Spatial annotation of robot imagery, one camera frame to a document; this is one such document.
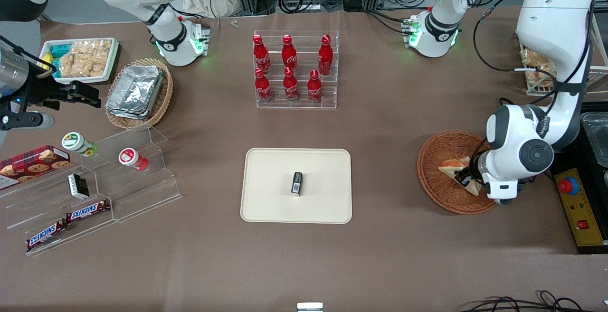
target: brown table surface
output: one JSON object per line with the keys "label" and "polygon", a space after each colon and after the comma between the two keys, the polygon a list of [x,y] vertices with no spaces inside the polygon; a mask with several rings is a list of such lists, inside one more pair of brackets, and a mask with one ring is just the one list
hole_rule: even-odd
{"label": "brown table surface", "polygon": [[[518,12],[496,9],[480,27],[480,49],[496,66],[517,66],[511,35]],[[415,159],[432,134],[483,135],[498,97],[531,100],[522,94],[523,74],[495,72],[475,55],[471,35],[481,13],[467,13],[458,43],[439,59],[404,49],[397,33],[363,13],[237,18],[239,28],[224,20],[208,57],[170,67],[175,91],[157,127],[169,138],[165,160],[183,198],[40,256],[25,256],[23,233],[0,227],[0,306],[280,312],[321,301],[330,312],[434,312],[493,295],[535,300],[545,289],[605,309],[608,256],[575,255],[547,178],[527,185],[511,205],[478,216],[448,213],[418,182]],[[141,23],[41,28],[43,40],[116,38],[119,68],[159,57]],[[337,111],[256,109],[256,29],[340,31]],[[102,96],[107,89],[100,87]],[[50,130],[9,133],[0,158],[58,145],[72,130],[93,141],[121,131],[102,109],[83,104],[63,104],[55,118]],[[252,147],[348,150],[352,220],[243,221],[243,167]],[[0,213],[0,225],[5,219]]]}

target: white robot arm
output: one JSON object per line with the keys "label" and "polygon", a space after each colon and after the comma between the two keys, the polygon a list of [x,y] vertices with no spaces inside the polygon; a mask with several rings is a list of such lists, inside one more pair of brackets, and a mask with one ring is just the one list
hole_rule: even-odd
{"label": "white robot arm", "polygon": [[549,106],[503,105],[486,124],[491,150],[473,159],[473,177],[488,197],[508,202],[519,180],[544,172],[553,150],[571,143],[580,129],[580,105],[589,72],[586,22],[593,0],[524,0],[517,35],[546,55],[557,70],[556,94]]}
{"label": "white robot arm", "polygon": [[432,10],[406,20],[408,46],[427,57],[441,57],[454,45],[467,0],[435,0]]}
{"label": "white robot arm", "polygon": [[131,13],[148,26],[161,55],[174,66],[185,66],[204,52],[200,24],[180,21],[170,2],[174,0],[104,0]]}

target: yogurt bottle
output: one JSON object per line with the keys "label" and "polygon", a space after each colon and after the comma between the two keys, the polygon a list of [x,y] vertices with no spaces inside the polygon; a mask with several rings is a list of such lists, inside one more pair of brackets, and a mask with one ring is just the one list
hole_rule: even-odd
{"label": "yogurt bottle", "polygon": [[83,156],[93,156],[97,152],[97,145],[85,139],[79,132],[68,132],[61,140],[61,145]]}

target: snickers bar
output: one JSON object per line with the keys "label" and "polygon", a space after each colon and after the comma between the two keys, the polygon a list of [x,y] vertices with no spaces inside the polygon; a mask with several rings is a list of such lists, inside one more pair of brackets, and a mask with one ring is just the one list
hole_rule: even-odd
{"label": "snickers bar", "polygon": [[26,244],[28,245],[28,251],[26,252],[30,252],[34,247],[43,243],[48,237],[57,234],[59,231],[65,228],[67,228],[67,222],[65,219],[62,218],[61,221],[54,222],[52,225],[37,233],[32,238],[26,240]]}
{"label": "snickers bar", "polygon": [[89,217],[94,213],[111,209],[110,200],[104,199],[103,201],[96,202],[95,204],[89,205],[85,208],[79,208],[74,212],[66,214],[66,221],[72,223],[75,219],[82,219]]}

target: small bottle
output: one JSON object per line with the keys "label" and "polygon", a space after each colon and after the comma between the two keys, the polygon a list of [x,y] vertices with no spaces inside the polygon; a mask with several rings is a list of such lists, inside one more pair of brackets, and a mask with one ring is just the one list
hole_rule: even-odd
{"label": "small bottle", "polygon": [[130,166],[138,171],[143,171],[148,168],[148,158],[140,155],[133,148],[125,148],[120,152],[118,161],[124,166]]}
{"label": "small bottle", "polygon": [[93,156],[97,152],[97,145],[85,139],[79,132],[68,132],[63,139],[61,139],[61,145],[63,148],[77,152],[82,156]]}
{"label": "small bottle", "polygon": [[281,55],[283,56],[283,65],[291,67],[294,74],[297,74],[298,56],[293,44],[291,44],[291,35],[283,35],[283,50],[281,51]]}
{"label": "small bottle", "polygon": [[334,51],[332,50],[332,38],[326,34],[321,37],[321,48],[319,49],[319,72],[323,76],[328,76],[332,69]]}
{"label": "small bottle", "polygon": [[308,100],[313,104],[318,104],[321,103],[321,96],[319,72],[317,70],[311,70],[310,80],[308,80]]}
{"label": "small bottle", "polygon": [[256,90],[260,102],[267,104],[272,101],[272,91],[270,89],[270,84],[268,83],[268,78],[264,76],[264,71],[259,67],[256,69]]}
{"label": "small bottle", "polygon": [[294,70],[291,67],[285,67],[283,86],[285,87],[287,102],[295,104],[295,102],[300,100],[300,93],[298,92],[298,80],[294,77]]}
{"label": "small bottle", "polygon": [[262,37],[259,34],[254,35],[254,57],[256,57],[256,65],[262,69],[265,74],[269,74],[270,57],[268,49],[262,42]]}

